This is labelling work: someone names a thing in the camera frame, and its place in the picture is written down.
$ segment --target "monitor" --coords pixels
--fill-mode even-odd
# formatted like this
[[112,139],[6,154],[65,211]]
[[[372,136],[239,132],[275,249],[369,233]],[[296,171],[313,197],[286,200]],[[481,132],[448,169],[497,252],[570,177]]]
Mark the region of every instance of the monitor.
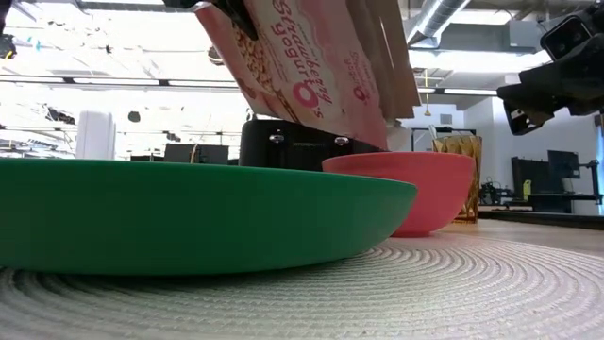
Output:
[[136,162],[163,162],[162,156],[151,155],[130,155],[131,161]]
[[579,154],[577,152],[547,150],[551,174],[560,179],[580,179]]
[[513,190],[517,198],[524,198],[524,182],[531,181],[532,194],[563,194],[562,178],[555,176],[548,161],[512,158]]

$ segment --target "woven placemat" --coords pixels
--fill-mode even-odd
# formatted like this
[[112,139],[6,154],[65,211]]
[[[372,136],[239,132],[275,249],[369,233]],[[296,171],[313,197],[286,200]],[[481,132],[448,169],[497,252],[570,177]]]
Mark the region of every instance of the woven placemat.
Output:
[[604,258],[456,235],[214,278],[4,269],[0,339],[604,339],[603,290]]

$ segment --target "ceiling light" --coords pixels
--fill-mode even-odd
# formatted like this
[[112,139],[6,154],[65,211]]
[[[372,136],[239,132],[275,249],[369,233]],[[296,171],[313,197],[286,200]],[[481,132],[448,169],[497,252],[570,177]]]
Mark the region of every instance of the ceiling light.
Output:
[[451,24],[463,25],[505,25],[517,10],[493,9],[464,9],[455,13],[451,18]]
[[118,78],[74,78],[76,84],[95,85],[159,85],[154,79],[118,79]]
[[436,92],[436,90],[434,89],[427,89],[427,88],[418,88],[417,92],[420,94],[434,94]]
[[219,87],[239,89],[235,81],[170,80],[170,86]]
[[30,82],[30,83],[62,83],[63,78],[58,76],[0,76],[0,81]]
[[496,90],[445,89],[445,94],[497,96]]
[[76,127],[3,127],[3,130],[6,131],[45,131],[45,132],[77,132]]
[[162,0],[80,0],[83,3],[164,5]]

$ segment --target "wooden table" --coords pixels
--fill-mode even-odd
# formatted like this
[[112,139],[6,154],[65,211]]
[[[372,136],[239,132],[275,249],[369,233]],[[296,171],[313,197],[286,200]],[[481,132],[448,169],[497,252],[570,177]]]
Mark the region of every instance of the wooden table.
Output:
[[604,257],[604,231],[598,230],[479,220],[477,225],[452,224],[441,232],[524,242]]

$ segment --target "camera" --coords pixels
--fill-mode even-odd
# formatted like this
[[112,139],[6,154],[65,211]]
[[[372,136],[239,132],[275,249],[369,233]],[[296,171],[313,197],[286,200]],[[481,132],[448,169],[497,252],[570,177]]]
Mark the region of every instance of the camera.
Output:
[[520,83],[497,89],[510,130],[524,135],[562,108],[580,116],[604,108],[604,5],[571,14],[541,39],[552,62],[523,71]]

